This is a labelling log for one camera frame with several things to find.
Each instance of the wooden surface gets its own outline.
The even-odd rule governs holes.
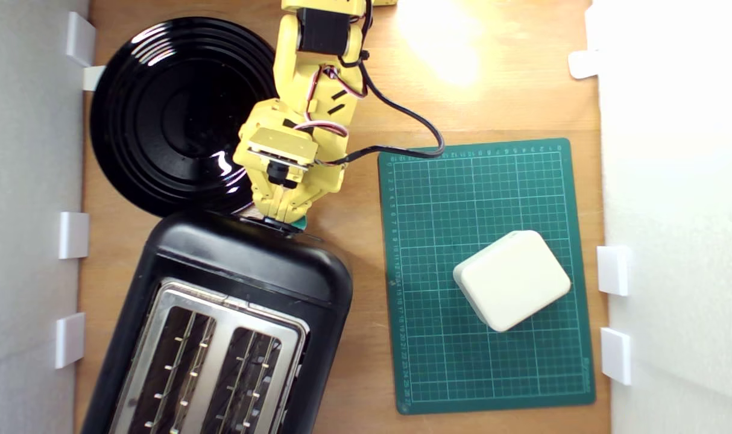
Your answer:
[[[310,212],[310,231],[349,253],[355,296],[327,383],[316,433],[567,432],[610,428],[609,382],[600,374],[599,328],[607,301],[597,291],[595,246],[603,244],[598,94],[576,82],[567,54],[585,48],[590,0],[400,0],[379,9],[367,41],[368,68],[396,101],[422,113],[449,143],[567,137],[573,146],[578,213],[595,349],[592,406],[403,417],[396,412],[385,294],[382,222],[374,156],[350,165],[342,192]],[[280,0],[93,0],[96,64],[140,30],[179,16],[229,19],[277,40]],[[350,149],[372,143],[431,145],[418,124],[363,101]],[[92,216],[82,264],[80,310],[85,358],[77,365],[76,425],[92,393],[142,245],[157,218],[134,208],[107,182],[86,133],[84,209]]]

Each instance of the robotic arm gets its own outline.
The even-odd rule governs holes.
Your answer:
[[[382,0],[383,4],[394,1]],[[441,134],[427,120],[384,97],[363,67],[372,0],[282,0],[273,73],[279,98],[253,107],[239,131],[233,160],[247,171],[261,214],[284,223],[305,216],[312,203],[338,192],[347,162],[374,151],[438,157]],[[364,19],[363,27],[357,25]],[[438,150],[370,146],[350,154],[347,126],[367,88],[386,104],[433,132]]]

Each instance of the green cutting mat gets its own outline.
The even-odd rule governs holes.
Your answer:
[[[435,160],[382,154],[379,175],[399,412],[592,403],[570,143],[452,146]],[[573,286],[498,333],[479,321],[452,269],[512,230],[539,231]]]

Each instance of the black toaster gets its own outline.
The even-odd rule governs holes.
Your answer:
[[[311,432],[351,299],[349,270],[320,239],[205,211],[165,217],[82,433]]]

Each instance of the white clip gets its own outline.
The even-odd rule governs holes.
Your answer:
[[[69,12],[66,55],[82,66],[92,66],[95,55],[95,27],[77,12]]]
[[[82,74],[82,90],[94,92],[106,66],[88,66]]]
[[[601,328],[602,373],[631,385],[631,338],[609,327]]]
[[[55,369],[84,357],[84,312],[58,319],[55,324]]]
[[[570,76],[576,80],[594,77],[599,74],[601,39],[600,5],[591,5],[586,9],[586,49],[573,51],[567,56],[567,65],[570,66]]]
[[[84,258],[90,242],[90,215],[84,212],[61,212],[58,259]]]
[[[599,290],[603,293],[628,296],[628,262],[631,252],[628,247],[597,247],[597,272]]]

